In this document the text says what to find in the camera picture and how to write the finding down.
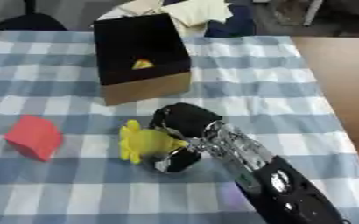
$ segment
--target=open box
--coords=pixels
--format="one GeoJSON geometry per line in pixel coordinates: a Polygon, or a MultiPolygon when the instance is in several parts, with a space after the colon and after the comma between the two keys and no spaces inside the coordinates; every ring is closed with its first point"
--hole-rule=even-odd
{"type": "Polygon", "coordinates": [[[168,14],[94,22],[102,96],[108,105],[185,92],[190,58],[168,14]],[[154,66],[132,70],[138,60],[154,66]]]}

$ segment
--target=checkered tablecloth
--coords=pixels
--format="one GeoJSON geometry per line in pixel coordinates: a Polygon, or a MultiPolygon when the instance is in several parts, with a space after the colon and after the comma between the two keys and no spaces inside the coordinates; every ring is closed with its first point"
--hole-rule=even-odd
{"type": "Polygon", "coordinates": [[[156,108],[190,102],[288,159],[359,224],[359,157],[292,41],[184,41],[193,63],[189,92],[107,107],[91,33],[3,32],[0,223],[264,223],[208,155],[172,176],[118,158],[125,121],[146,125],[156,108]],[[64,133],[51,161],[23,157],[4,141],[22,114],[50,119],[64,133]]]}

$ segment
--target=red cube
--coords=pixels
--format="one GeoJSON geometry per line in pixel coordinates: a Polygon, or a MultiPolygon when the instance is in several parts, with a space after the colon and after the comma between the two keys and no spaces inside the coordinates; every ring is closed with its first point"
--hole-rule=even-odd
{"type": "Polygon", "coordinates": [[[22,115],[5,139],[21,154],[40,161],[49,160],[62,143],[62,135],[54,124],[35,115],[22,115]]]}

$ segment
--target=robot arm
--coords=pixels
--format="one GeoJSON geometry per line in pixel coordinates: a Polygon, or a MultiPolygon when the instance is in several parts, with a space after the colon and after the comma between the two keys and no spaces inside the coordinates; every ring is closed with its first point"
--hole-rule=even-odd
{"type": "Polygon", "coordinates": [[[283,158],[204,108],[177,103],[157,110],[151,128],[198,143],[173,151],[159,161],[161,171],[181,171],[207,151],[222,162],[250,203],[270,224],[342,224],[332,203],[283,158]]]}

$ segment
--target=yellow toy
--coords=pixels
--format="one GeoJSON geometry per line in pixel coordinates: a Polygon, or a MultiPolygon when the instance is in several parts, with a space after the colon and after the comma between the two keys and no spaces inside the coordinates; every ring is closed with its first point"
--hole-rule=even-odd
{"type": "Polygon", "coordinates": [[[133,65],[133,70],[153,67],[152,62],[147,59],[138,59],[133,65]]]}
{"type": "Polygon", "coordinates": [[[187,142],[167,135],[155,129],[141,129],[136,120],[129,120],[120,129],[120,154],[122,160],[130,160],[133,164],[141,162],[142,155],[157,152],[170,152],[187,146],[187,142]]]}

